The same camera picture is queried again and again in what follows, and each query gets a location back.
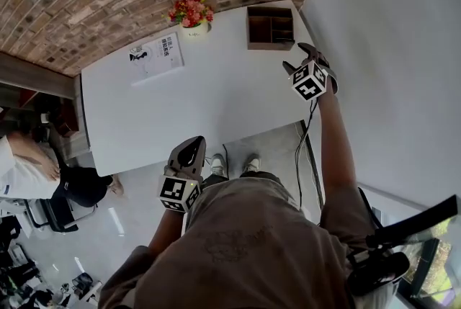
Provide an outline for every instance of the white shoe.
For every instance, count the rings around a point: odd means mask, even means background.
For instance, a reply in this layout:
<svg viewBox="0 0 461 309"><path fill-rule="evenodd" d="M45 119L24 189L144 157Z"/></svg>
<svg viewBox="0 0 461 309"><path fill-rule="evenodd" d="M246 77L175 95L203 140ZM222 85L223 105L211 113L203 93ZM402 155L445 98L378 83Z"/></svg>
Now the white shoe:
<svg viewBox="0 0 461 309"><path fill-rule="evenodd" d="M223 156L221 156L220 154L215 154L211 158L210 167L211 167L211 174L225 177L224 168L226 167L226 165L225 165L225 160Z"/></svg>
<svg viewBox="0 0 461 309"><path fill-rule="evenodd" d="M120 182L118 174L112 175L112 183L108 186L108 189L114 194L116 194L118 197L121 197L125 193L125 190L123 189L123 185Z"/></svg>
<svg viewBox="0 0 461 309"><path fill-rule="evenodd" d="M258 154L251 154L243 166L243 172L259 172L261 169L261 157Z"/></svg>

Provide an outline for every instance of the brown shirt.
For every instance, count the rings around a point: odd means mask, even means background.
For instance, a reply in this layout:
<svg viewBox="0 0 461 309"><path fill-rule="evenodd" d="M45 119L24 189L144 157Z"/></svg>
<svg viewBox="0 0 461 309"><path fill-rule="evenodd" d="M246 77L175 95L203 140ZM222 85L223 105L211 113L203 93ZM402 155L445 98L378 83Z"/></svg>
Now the brown shirt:
<svg viewBox="0 0 461 309"><path fill-rule="evenodd" d="M374 230L358 190L329 197L319 226L290 198L268 179L208 187L186 233L157 257L137 247L103 287L99 307L353 307L346 255Z"/></svg>

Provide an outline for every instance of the gray floor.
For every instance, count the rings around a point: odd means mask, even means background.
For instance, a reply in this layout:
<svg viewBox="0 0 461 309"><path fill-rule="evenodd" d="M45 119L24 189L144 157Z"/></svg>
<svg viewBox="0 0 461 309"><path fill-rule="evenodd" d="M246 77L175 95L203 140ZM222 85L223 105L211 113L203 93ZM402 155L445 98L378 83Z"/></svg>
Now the gray floor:
<svg viewBox="0 0 461 309"><path fill-rule="evenodd" d="M298 201L294 155L298 143L295 126L288 125L226 144L230 176L240 176L246 157L257 152L262 157L262 170L276 174ZM220 147L208 149L207 156L217 152L225 155ZM303 211L307 218L317 223L320 210L304 149L300 160ZM77 161L81 166L94 165L90 153L78 157ZM86 272L104 283L137 245L150 241L164 211L156 199L157 180L163 168L164 163L161 163L122 173L120 179L125 186L125 196L107 195L99 203L96 215L80 223L76 232L63 235L43 231L34 233L30 238L19 237L27 254L37 261L52 286L60 287L63 282L69 282L80 274L76 258ZM202 175L209 173L210 169L205 164ZM115 209L124 229L123 236L120 236L109 208Z"/></svg>

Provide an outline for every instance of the person's left hand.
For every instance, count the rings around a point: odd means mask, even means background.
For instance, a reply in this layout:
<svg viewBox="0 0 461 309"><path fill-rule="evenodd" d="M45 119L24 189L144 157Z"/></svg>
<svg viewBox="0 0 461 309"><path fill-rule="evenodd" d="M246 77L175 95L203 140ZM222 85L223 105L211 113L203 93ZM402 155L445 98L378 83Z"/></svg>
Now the person's left hand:
<svg viewBox="0 0 461 309"><path fill-rule="evenodd" d="M51 181L56 181L61 175L59 166L55 164L51 159L47 159L42 163L43 171L46 174L46 177Z"/></svg>

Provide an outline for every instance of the book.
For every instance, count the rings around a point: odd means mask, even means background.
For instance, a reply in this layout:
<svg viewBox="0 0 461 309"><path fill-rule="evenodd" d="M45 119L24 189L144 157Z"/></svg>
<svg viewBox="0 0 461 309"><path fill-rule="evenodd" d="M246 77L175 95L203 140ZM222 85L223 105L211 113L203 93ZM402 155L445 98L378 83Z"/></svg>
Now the book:
<svg viewBox="0 0 461 309"><path fill-rule="evenodd" d="M133 67L132 85L184 67L175 32L131 48L127 58Z"/></svg>

